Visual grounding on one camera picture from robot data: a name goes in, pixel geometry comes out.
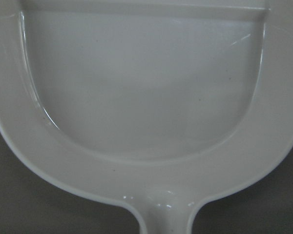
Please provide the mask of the beige plastic dustpan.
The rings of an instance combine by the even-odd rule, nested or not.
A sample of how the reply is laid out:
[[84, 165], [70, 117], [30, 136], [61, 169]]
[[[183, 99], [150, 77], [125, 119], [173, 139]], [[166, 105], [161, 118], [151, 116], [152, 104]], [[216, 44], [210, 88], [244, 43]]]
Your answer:
[[141, 233], [189, 234], [293, 147], [293, 0], [0, 0], [0, 133]]

